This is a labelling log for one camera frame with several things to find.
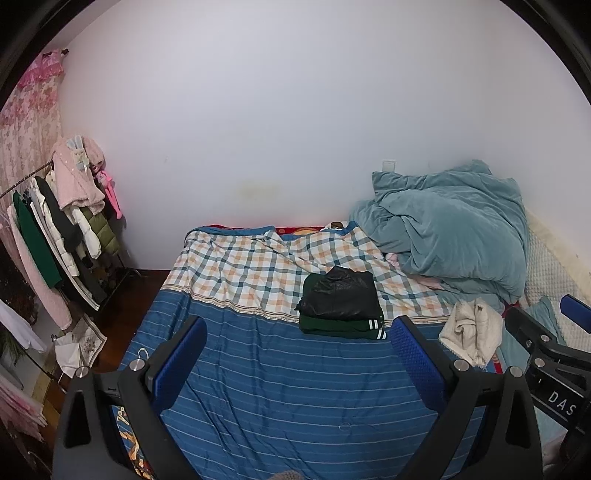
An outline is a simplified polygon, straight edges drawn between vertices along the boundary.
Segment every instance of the green coat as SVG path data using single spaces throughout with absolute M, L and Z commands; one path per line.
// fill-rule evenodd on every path
M 18 192 L 14 192 L 12 195 L 12 202 L 17 212 L 18 225 L 22 238 L 27 244 L 27 248 L 43 280 L 45 280 L 49 288 L 53 288 L 61 282 L 60 271 L 57 269 L 53 254 L 49 250 L 43 234 L 39 231 L 39 226 L 33 219 L 27 206 L 23 203 Z

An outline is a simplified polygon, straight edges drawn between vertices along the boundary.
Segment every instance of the wooden floor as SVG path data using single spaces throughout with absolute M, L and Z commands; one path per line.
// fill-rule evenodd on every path
M 107 341 L 92 367 L 93 371 L 103 373 L 117 370 L 139 324 L 166 280 L 168 271 L 141 270 L 141 274 L 141 278 L 129 275 L 94 319 L 97 327 L 107 337 Z M 61 385 L 67 388 L 68 380 L 64 377 Z M 53 416 L 61 412 L 64 398 L 65 395 L 52 382 L 46 396 L 46 417 L 52 416 L 52 412 Z M 55 424 L 55 419 L 51 422 L 48 418 L 48 426 L 42 429 L 41 434 L 53 450 L 56 432 L 51 423 Z

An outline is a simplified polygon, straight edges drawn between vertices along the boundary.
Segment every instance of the pink jacket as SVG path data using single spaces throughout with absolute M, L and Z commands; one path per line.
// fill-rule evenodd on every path
M 22 264 L 29 277 L 31 287 L 57 326 L 62 330 L 67 329 L 72 323 L 70 310 L 68 310 L 66 302 L 59 292 L 50 289 L 45 283 L 45 280 L 43 280 L 27 244 L 21 235 L 21 231 L 17 227 L 17 211 L 14 209 L 13 205 L 8 207 L 8 220 L 10 222 L 12 234 L 14 235 L 14 241 L 17 245 L 18 253 L 21 256 Z
M 66 145 L 64 138 L 53 145 L 53 169 L 56 172 L 57 203 L 60 209 L 68 205 L 88 207 L 93 215 L 105 207 L 105 194 L 95 186 L 89 167 L 79 170 L 76 150 Z

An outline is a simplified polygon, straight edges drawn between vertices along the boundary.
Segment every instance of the olive puffer jacket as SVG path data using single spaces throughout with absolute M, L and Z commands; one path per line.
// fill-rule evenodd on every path
M 88 207 L 82 207 L 80 208 L 80 211 L 88 220 L 92 231 L 99 238 L 102 251 L 111 255 L 116 255 L 119 251 L 119 242 L 117 241 L 117 237 L 113 233 L 113 230 L 111 230 L 105 215 L 103 215 L 101 212 L 97 213 L 96 215 L 92 215 L 92 212 Z

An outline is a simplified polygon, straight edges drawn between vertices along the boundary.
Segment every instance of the plaid blanket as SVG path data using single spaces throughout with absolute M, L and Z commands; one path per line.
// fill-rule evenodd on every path
M 305 278 L 334 265 L 374 275 L 386 326 L 399 315 L 428 323 L 451 311 L 432 290 L 386 262 L 354 222 L 307 235 L 280 235 L 273 227 L 192 230 L 163 288 L 238 313 L 297 322 L 294 308 Z

